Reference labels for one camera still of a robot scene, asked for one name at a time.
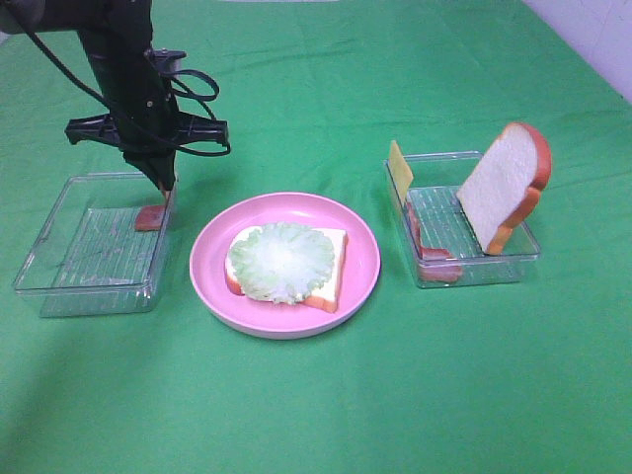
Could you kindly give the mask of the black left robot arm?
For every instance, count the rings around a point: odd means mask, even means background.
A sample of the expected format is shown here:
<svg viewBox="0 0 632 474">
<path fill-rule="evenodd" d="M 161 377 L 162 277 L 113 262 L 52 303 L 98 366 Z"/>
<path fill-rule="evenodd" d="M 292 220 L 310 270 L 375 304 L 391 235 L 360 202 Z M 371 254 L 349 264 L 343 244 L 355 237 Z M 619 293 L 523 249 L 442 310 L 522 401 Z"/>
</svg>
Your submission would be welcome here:
<svg viewBox="0 0 632 474">
<path fill-rule="evenodd" d="M 177 152 L 197 155 L 198 142 L 212 142 L 224 156 L 231 150 L 228 124 L 215 117 L 209 102 L 219 94 L 212 77 L 179 64 L 185 53 L 152 46 L 149 1 L 4 1 L 1 31 L 25 34 L 76 87 L 106 108 L 100 116 L 71 120 L 70 143 L 94 141 L 121 151 L 163 193 L 175 184 Z M 42 42 L 42 32 L 73 31 L 80 40 L 96 89 L 79 80 Z M 191 99 L 204 116 L 180 110 Z"/>
</svg>

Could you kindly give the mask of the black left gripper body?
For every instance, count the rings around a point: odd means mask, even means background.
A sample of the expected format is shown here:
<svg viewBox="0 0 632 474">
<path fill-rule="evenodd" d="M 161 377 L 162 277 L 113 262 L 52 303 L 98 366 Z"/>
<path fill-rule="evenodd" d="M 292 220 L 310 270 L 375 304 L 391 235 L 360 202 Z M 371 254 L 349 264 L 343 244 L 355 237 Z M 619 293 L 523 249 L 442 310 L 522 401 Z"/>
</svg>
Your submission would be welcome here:
<svg viewBox="0 0 632 474">
<path fill-rule="evenodd" d="M 108 112 L 71 120 L 65 128 L 70 143 L 89 140 L 145 155 L 178 150 L 216 157 L 230 152 L 228 124 L 208 105 L 218 97 L 219 86 L 204 72 L 182 69 L 184 52 L 85 53 L 100 87 L 86 91 Z"/>
</svg>

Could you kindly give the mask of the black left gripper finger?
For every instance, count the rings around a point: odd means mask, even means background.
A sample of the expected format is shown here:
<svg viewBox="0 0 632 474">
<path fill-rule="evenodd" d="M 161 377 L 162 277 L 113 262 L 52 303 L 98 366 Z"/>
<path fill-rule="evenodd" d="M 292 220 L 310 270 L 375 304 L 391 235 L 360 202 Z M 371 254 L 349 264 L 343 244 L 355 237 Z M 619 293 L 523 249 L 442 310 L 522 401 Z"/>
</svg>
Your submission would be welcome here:
<svg viewBox="0 0 632 474">
<path fill-rule="evenodd" d="M 176 182 L 175 150 L 161 150 L 152 157 L 152 182 L 160 191 L 171 191 Z"/>
<path fill-rule="evenodd" d="M 159 174 L 145 154 L 123 152 L 122 156 L 127 164 L 140 171 L 158 190 L 161 190 L 161 180 Z"/>
</svg>

